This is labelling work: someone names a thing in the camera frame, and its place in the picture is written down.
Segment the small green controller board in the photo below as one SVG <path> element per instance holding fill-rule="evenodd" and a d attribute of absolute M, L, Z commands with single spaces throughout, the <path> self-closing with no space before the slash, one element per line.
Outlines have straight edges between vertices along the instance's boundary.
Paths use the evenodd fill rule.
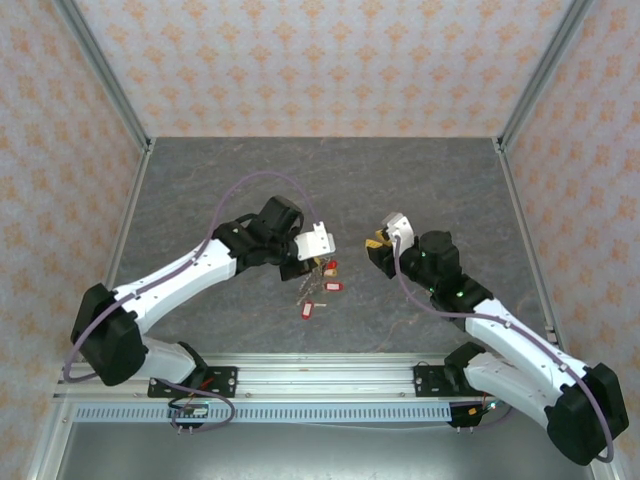
<path fill-rule="evenodd" d="M 175 418 L 177 420 L 182 419 L 207 419 L 209 417 L 209 405 L 206 403 L 184 403 L 179 404 L 176 402 L 170 402 L 168 404 L 169 418 Z"/>
<path fill-rule="evenodd" d="M 500 400 L 493 400 L 488 403 L 473 404 L 467 409 L 467 414 L 470 417 L 480 418 L 495 410 L 501 404 L 502 402 Z"/>

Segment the grey metal front panel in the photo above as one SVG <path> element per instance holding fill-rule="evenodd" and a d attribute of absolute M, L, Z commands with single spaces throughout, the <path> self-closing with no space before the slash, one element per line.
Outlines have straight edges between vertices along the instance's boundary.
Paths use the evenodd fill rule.
<path fill-rule="evenodd" d="M 236 424 L 179 435 L 161 424 L 77 424 L 57 480 L 593 480 L 514 415 L 473 433 Z"/>

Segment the aluminium table side rail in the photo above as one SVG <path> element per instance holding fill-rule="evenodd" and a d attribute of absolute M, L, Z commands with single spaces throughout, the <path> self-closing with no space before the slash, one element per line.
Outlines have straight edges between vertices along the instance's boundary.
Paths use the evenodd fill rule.
<path fill-rule="evenodd" d="M 533 237 L 531 236 L 529 225 L 526 219 L 525 209 L 518 193 L 517 185 L 514 179 L 513 172 L 509 165 L 506 150 L 502 146 L 499 138 L 492 137 L 491 140 L 495 152 L 498 155 L 505 182 L 509 190 L 509 195 L 516 214 L 519 230 L 524 242 L 524 247 L 527 253 L 529 265 L 531 267 L 534 283 L 536 285 L 537 295 L 539 297 L 541 309 L 544 314 L 545 329 L 547 331 L 545 337 L 548 341 L 550 341 L 549 337 L 555 337 L 556 344 L 558 344 L 564 351 L 569 351 L 568 344 L 565 341 L 565 335 L 562 325 L 556 315 L 552 295 L 547 288 L 546 279 L 541 269 L 537 251 L 533 242 Z M 594 480 L 633 480 L 631 476 L 626 472 L 626 467 L 627 462 L 623 458 L 622 452 L 620 450 L 616 450 L 614 459 L 610 463 L 594 461 L 589 466 Z"/>
<path fill-rule="evenodd" d="M 116 241 L 107 264 L 104 279 L 107 287 L 114 285 L 136 203 L 155 143 L 156 139 L 152 138 L 143 148 L 136 167 L 133 183 L 117 230 Z M 93 387 L 94 385 L 91 382 L 71 385 L 57 382 L 54 385 L 54 387 L 61 387 L 62 393 L 53 393 L 47 397 L 47 416 L 26 474 L 26 480 L 56 480 L 74 425 L 77 404 L 79 403 L 73 397 L 72 387 Z"/>

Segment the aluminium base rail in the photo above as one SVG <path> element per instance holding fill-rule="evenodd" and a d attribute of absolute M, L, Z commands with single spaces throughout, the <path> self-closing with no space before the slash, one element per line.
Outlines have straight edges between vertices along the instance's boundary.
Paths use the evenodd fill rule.
<path fill-rule="evenodd" d="M 214 366 L 238 368 L 234 401 L 410 401 L 413 367 L 441 365 L 443 353 L 214 354 Z"/>

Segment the aluminium frame post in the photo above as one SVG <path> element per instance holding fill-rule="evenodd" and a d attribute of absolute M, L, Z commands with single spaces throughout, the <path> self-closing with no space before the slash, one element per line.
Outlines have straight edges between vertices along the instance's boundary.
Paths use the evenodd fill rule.
<path fill-rule="evenodd" d="M 594 0 L 571 0 L 567 12 L 509 116 L 502 134 L 494 138 L 494 147 L 498 154 L 505 154 L 514 144 L 519 131 L 533 111 L 538 98 L 582 25 L 593 2 Z"/>
<path fill-rule="evenodd" d="M 77 41 L 84 58 L 104 88 L 127 132 L 143 152 L 147 151 L 152 143 L 151 137 L 146 133 L 76 0 L 51 1 Z"/>

